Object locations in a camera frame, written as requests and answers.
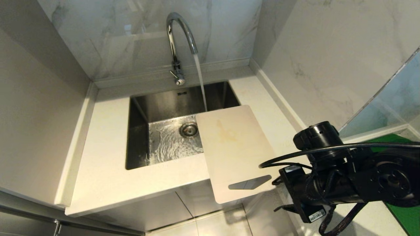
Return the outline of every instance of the sink basin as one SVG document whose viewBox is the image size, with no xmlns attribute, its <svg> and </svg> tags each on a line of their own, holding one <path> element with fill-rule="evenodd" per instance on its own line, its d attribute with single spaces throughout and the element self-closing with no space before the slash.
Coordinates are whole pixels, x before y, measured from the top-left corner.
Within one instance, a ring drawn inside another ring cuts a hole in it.
<svg viewBox="0 0 420 236">
<path fill-rule="evenodd" d="M 228 82 L 204 90 L 208 111 L 239 106 Z M 202 153 L 195 114 L 204 111 L 200 86 L 132 97 L 126 169 Z"/>
</svg>

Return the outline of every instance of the faucet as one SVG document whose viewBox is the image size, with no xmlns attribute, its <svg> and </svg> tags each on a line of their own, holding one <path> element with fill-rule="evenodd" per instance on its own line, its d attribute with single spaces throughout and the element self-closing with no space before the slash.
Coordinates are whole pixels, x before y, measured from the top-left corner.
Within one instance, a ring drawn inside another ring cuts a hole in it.
<svg viewBox="0 0 420 236">
<path fill-rule="evenodd" d="M 195 45 L 194 37 L 192 36 L 192 32 L 189 29 L 187 23 L 185 22 L 184 18 L 182 18 L 181 15 L 179 15 L 176 12 L 169 13 L 168 17 L 166 18 L 166 28 L 168 30 L 168 38 L 169 43 L 171 45 L 171 52 L 172 52 L 172 69 L 173 71 L 170 71 L 170 73 L 175 77 L 175 83 L 176 85 L 183 85 L 185 83 L 184 74 L 182 73 L 181 69 L 181 62 L 178 60 L 176 56 L 176 50 L 175 50 L 175 42 L 173 40 L 172 36 L 172 23 L 173 21 L 177 21 L 178 24 L 183 29 L 186 39 L 188 40 L 188 45 L 191 50 L 191 54 L 195 55 L 198 54 L 197 46 Z"/>
</svg>

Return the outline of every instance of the sink drain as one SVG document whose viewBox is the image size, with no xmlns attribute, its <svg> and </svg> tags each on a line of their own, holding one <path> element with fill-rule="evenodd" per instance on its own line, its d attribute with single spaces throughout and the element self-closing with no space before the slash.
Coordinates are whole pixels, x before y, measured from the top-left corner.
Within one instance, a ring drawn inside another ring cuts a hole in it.
<svg viewBox="0 0 420 236">
<path fill-rule="evenodd" d="M 185 123 L 179 128 L 179 133 L 184 138 L 191 138 L 198 132 L 197 124 L 194 122 Z"/>
</svg>

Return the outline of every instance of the running water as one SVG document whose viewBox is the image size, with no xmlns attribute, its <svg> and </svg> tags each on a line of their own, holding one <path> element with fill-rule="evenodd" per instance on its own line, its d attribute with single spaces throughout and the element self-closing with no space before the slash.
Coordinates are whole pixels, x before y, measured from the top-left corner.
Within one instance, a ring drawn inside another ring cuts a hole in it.
<svg viewBox="0 0 420 236">
<path fill-rule="evenodd" d="M 198 54 L 194 54 L 195 65 L 198 71 L 198 78 L 200 79 L 201 93 L 203 94 L 204 109 L 207 111 L 206 94 L 204 93 L 203 76 L 201 75 L 200 61 L 198 60 Z"/>
</svg>

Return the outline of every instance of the cabinet door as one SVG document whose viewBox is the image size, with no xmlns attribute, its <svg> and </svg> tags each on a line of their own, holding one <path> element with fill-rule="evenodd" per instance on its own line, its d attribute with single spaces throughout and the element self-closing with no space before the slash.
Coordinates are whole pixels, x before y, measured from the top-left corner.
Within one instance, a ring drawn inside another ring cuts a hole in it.
<svg viewBox="0 0 420 236">
<path fill-rule="evenodd" d="M 192 215 L 175 192 L 115 207 L 89 216 L 139 231 L 150 231 L 192 218 Z"/>
<path fill-rule="evenodd" d="M 54 231 L 55 224 L 53 222 L 34 220 L 0 212 L 0 236 L 53 236 Z"/>
<path fill-rule="evenodd" d="M 239 201 L 218 204 L 210 179 L 179 187 L 176 192 L 194 217 L 240 204 Z"/>
<path fill-rule="evenodd" d="M 101 231 L 88 230 L 83 228 L 75 228 L 71 226 L 61 226 L 59 236 L 120 236 L 121 234 L 105 233 Z"/>
</svg>

